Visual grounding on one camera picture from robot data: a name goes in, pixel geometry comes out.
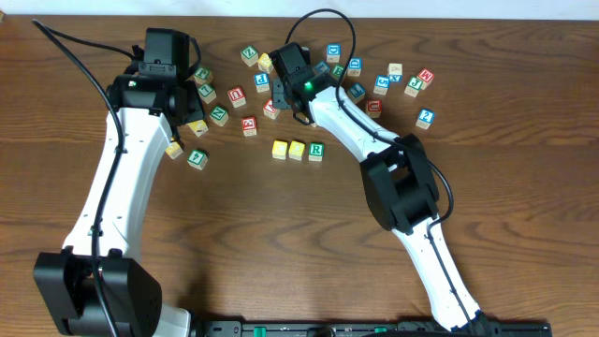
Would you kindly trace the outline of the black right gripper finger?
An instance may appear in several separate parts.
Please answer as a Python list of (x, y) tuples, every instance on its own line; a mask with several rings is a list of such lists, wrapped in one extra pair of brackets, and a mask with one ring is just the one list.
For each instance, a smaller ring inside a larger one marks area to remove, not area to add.
[(194, 81), (186, 81), (186, 90), (187, 90), (187, 106), (188, 106), (188, 114), (185, 119), (187, 124), (204, 120), (205, 119), (205, 111), (202, 106), (202, 101), (200, 99), (199, 93), (197, 91), (197, 86)]
[(280, 78), (272, 80), (271, 87), (272, 106), (277, 110), (290, 110), (291, 106), (287, 103), (285, 97), (285, 87)]

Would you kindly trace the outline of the yellow C wooden block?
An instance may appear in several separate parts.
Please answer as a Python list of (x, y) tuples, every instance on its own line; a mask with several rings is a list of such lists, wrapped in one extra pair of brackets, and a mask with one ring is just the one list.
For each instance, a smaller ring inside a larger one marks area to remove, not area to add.
[(282, 140), (273, 142), (271, 154), (275, 159), (285, 160), (287, 155), (288, 143)]

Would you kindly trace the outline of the yellow O wooden block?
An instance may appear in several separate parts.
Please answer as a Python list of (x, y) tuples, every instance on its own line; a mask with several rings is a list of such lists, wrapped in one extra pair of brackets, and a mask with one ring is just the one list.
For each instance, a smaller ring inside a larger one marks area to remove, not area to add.
[(291, 159), (301, 161), (305, 151), (305, 144), (303, 142), (293, 140), (288, 149), (288, 156)]

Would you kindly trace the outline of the green R wooden block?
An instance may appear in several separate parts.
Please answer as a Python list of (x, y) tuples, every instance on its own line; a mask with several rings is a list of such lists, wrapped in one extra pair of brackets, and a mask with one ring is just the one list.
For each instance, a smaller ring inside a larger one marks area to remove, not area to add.
[(324, 157), (324, 144), (320, 142), (311, 142), (309, 147), (309, 160), (321, 162)]

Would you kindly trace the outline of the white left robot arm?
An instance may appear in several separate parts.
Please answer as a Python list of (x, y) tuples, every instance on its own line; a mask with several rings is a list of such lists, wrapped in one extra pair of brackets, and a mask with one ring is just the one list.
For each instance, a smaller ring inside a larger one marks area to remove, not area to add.
[(67, 336), (187, 336), (191, 314), (163, 302), (140, 264), (147, 203), (177, 128), (204, 111), (192, 81), (120, 75), (108, 89), (114, 112), (80, 217), (58, 253), (41, 253), (34, 280)]

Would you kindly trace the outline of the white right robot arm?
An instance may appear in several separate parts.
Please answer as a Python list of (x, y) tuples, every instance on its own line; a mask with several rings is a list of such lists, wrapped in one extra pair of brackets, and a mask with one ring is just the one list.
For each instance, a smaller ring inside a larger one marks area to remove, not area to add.
[(487, 333), (487, 319), (446, 245), (437, 202), (441, 171), (414, 135), (400, 137), (360, 109), (327, 73), (282, 75), (275, 108), (291, 108), (328, 130), (358, 160), (366, 201), (379, 225), (402, 243), (427, 292), (435, 321), (450, 332)]

